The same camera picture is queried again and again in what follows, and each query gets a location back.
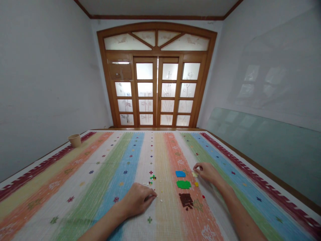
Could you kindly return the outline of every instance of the wooden door frame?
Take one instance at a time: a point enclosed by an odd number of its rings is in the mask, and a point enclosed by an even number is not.
[[[132,32],[137,32],[137,31],[155,31],[156,33],[156,43],[157,43],[157,30],[166,30],[166,31],[173,31],[173,32],[179,32],[181,33],[180,35],[176,36],[175,38],[171,39],[167,43],[163,44],[162,46],[152,46],[148,43],[146,43],[144,40],[138,38],[136,35],[132,34]],[[128,51],[128,50],[106,50],[105,49],[105,43],[104,43],[104,38],[106,37],[111,37],[114,35],[119,35],[119,34],[124,34],[128,33],[140,42],[144,43],[145,45],[149,46],[152,48],[152,50],[134,50],[134,51]],[[168,45],[169,43],[173,42],[174,40],[178,39],[184,34],[192,34],[196,35],[199,37],[204,37],[209,39],[209,44],[208,44],[208,49],[207,51],[162,51],[161,48]],[[210,30],[206,30],[203,28],[198,28],[198,27],[193,27],[185,24],[178,24],[178,23],[170,23],[170,22],[143,22],[143,23],[134,23],[134,24],[127,24],[123,26],[118,26],[118,27],[113,27],[101,31],[97,31],[97,37],[98,37],[98,43],[99,43],[99,48],[100,48],[100,54],[101,54],[101,59],[102,59],[102,64],[103,64],[103,69],[104,69],[104,76],[105,76],[105,82],[107,86],[107,93],[108,93],[108,99],[110,103],[110,108],[111,108],[111,114],[113,118],[113,123],[115,127],[120,127],[118,126],[117,122],[117,117],[116,117],[116,110],[115,107],[118,103],[115,103],[113,98],[112,98],[112,86],[111,86],[111,81],[109,81],[109,71],[108,71],[108,63],[107,63],[107,58],[106,54],[107,53],[123,53],[123,54],[131,54],[132,59],[133,56],[135,57],[177,57],[181,54],[195,54],[195,53],[206,53],[206,62],[205,62],[205,67],[204,67],[204,72],[203,72],[203,77],[201,79],[201,85],[200,85],[200,90],[199,90],[199,95],[197,98],[197,104],[200,105],[203,99],[204,95],[204,90],[205,90],[205,85],[206,85],[206,80],[208,76],[208,71],[210,68],[213,52],[214,52],[214,47],[215,47],[215,42],[216,42],[216,37],[217,37],[217,32],[213,32]],[[200,112],[200,107],[196,109],[195,115],[193,120],[190,120],[191,128],[195,128],[197,125],[197,120],[199,117],[199,112]]]

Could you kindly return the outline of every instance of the striped blanket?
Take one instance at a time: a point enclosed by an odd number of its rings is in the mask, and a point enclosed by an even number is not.
[[[0,240],[76,240],[133,182],[158,197],[110,240],[237,240],[196,162],[214,165],[269,240],[318,238],[320,216],[207,132],[88,131],[81,147],[66,144],[0,184]]]

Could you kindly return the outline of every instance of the orange stripe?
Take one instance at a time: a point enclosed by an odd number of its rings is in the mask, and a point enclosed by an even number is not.
[[[216,220],[207,204],[207,201],[202,198],[202,193],[199,187],[193,187],[194,190],[178,188],[176,184],[177,181],[189,181],[194,185],[196,179],[192,175],[192,171],[190,170],[187,160],[183,155],[183,152],[179,147],[174,134],[164,133],[164,137],[168,150],[169,160],[171,160],[171,172],[174,177],[173,180],[175,180],[176,191],[177,193],[189,193],[194,202],[193,209],[189,208],[188,211],[185,210],[182,205],[180,206],[184,226],[188,233],[188,239],[199,240],[203,235],[203,237],[208,240],[224,240],[219,226],[217,225]],[[183,170],[186,173],[186,177],[176,177],[175,171]]]
[[[0,237],[2,240],[10,240],[14,235],[39,211],[40,208],[62,187],[73,173],[85,163],[91,155],[113,134],[107,132],[97,141],[91,144],[77,158],[70,162],[56,176],[51,178],[37,192],[31,195],[24,203],[11,212],[0,224]]]

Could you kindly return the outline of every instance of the hand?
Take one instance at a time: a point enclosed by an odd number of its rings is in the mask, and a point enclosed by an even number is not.
[[[203,179],[209,181],[216,187],[226,184],[225,180],[221,177],[221,175],[211,163],[198,162],[193,167],[193,170],[194,172],[198,173]]]
[[[144,213],[156,197],[157,193],[153,189],[135,182],[125,197],[115,206],[127,219]]]

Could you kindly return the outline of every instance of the green stripe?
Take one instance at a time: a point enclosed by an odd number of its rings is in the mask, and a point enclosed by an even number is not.
[[[241,201],[245,209],[248,211],[248,213],[251,215],[253,220],[256,222],[258,227],[262,230],[264,235],[268,240],[283,240],[283,238],[279,235],[278,232],[275,231],[275,229],[269,224],[269,222],[265,219],[265,217],[259,212],[259,210],[247,199],[246,195],[241,192],[238,187],[234,184],[234,182],[229,178],[229,176],[219,167],[219,165],[216,163],[216,161],[207,153],[206,150],[202,148],[202,146],[197,142],[197,140],[194,139],[194,137],[189,133],[181,133],[183,139],[189,140],[189,142],[186,142],[189,149],[193,153],[198,153],[199,155],[196,156],[198,162],[209,162],[211,163],[217,171],[220,173],[220,175],[223,177],[223,179],[233,188],[236,196]]]
[[[120,138],[102,164],[94,181],[86,189],[79,204],[75,205],[63,218],[60,232],[53,237],[54,240],[77,240],[91,227],[132,135],[133,133],[125,133]]]

